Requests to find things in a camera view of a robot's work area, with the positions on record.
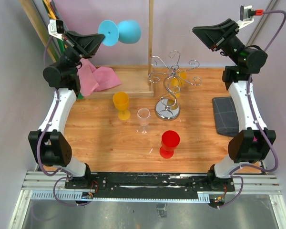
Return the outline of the blue plastic wine glass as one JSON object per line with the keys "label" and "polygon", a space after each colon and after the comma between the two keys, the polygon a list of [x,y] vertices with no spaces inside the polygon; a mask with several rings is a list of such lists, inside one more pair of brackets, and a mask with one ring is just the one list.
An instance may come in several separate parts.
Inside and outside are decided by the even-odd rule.
{"label": "blue plastic wine glass", "polygon": [[111,20],[104,20],[98,27],[98,33],[105,36],[102,43],[114,46],[117,42],[124,44],[137,43],[141,38],[141,27],[137,21],[126,20],[118,25]]}

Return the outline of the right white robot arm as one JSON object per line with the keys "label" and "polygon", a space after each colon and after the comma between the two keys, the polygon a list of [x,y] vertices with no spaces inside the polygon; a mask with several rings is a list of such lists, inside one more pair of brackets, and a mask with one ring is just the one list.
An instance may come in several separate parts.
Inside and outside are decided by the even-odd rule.
{"label": "right white robot arm", "polygon": [[263,161],[276,139],[260,116],[254,98],[252,75],[260,72],[267,53],[257,45],[244,45],[237,37],[241,26],[227,19],[213,26],[195,26],[193,33],[210,50],[228,56],[234,66],[226,66],[222,80],[235,105],[239,133],[228,144],[228,155],[212,165],[203,179],[212,191],[230,184],[232,175],[243,167]]}

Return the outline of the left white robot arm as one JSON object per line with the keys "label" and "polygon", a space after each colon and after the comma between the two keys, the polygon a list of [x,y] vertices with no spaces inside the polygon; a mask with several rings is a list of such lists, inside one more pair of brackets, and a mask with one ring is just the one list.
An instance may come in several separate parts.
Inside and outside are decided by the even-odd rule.
{"label": "left white robot arm", "polygon": [[72,156],[72,148],[64,137],[66,121],[80,92],[78,69],[81,59],[89,59],[98,51],[105,36],[103,34],[81,35],[66,31],[59,35],[67,46],[59,60],[43,70],[49,87],[54,88],[50,109],[36,131],[28,136],[36,163],[43,170],[54,167],[56,171],[76,177],[76,183],[86,189],[92,185],[92,176],[87,164]]}

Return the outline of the yellow wine glass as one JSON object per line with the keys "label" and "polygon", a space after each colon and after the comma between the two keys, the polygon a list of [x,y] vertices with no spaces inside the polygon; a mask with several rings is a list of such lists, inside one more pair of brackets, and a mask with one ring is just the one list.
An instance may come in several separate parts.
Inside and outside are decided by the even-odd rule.
{"label": "yellow wine glass", "polygon": [[129,108],[129,96],[125,92],[117,92],[112,97],[115,108],[118,110],[118,118],[122,121],[131,116]]}
{"label": "yellow wine glass", "polygon": [[[187,74],[185,72],[180,73],[180,75],[176,78],[173,78],[169,82],[169,89],[174,93],[176,99],[178,99],[181,96],[181,88],[185,84],[185,79],[187,78]],[[174,96],[170,94],[170,99],[167,100],[167,105],[171,106],[171,110],[175,110],[177,108],[177,104],[173,105],[175,103]]]}

